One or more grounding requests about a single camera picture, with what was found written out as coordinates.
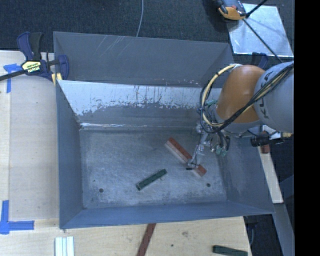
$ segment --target wooden plank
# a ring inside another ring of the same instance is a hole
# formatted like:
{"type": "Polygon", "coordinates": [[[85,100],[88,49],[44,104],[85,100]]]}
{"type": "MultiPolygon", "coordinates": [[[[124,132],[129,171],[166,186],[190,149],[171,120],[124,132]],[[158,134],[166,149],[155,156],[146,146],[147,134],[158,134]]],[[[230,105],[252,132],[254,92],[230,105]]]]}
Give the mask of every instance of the wooden plank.
{"type": "Polygon", "coordinates": [[[271,154],[264,153],[261,147],[258,147],[265,178],[271,194],[271,199],[274,204],[282,204],[284,199],[279,186],[278,177],[276,174],[275,166],[271,158],[271,154]]]}
{"type": "MultiPolygon", "coordinates": [[[[0,235],[6,256],[52,256],[56,237],[74,237],[77,256],[132,256],[143,240],[146,224],[62,230],[58,220],[36,220],[34,230],[0,235]]],[[[146,256],[214,256],[213,245],[252,252],[243,217],[157,223],[146,256]]]]}

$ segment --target blue clamp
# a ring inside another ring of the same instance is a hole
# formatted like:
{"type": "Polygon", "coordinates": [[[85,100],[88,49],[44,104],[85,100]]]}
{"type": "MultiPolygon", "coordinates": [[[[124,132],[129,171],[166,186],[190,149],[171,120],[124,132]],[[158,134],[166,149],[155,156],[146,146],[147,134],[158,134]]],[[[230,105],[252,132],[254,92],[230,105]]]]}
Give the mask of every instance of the blue clamp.
{"type": "Polygon", "coordinates": [[[23,53],[25,56],[25,62],[21,65],[22,67],[24,64],[34,61],[37,63],[40,63],[37,66],[37,69],[35,68],[32,70],[25,69],[25,74],[28,76],[39,76],[48,79],[49,81],[53,82],[52,74],[53,72],[50,70],[50,66],[59,64],[60,66],[60,73],[62,76],[62,79],[66,80],[69,75],[69,62],[66,55],[59,55],[57,60],[49,61],[48,56],[47,60],[43,60],[39,45],[40,40],[42,38],[43,34],[40,32],[36,33],[30,33],[30,32],[24,32],[17,38],[17,45],[20,50],[20,52],[23,53]]]}
{"type": "Polygon", "coordinates": [[[0,234],[8,235],[10,231],[34,230],[35,221],[9,221],[9,200],[2,202],[0,234]]]}

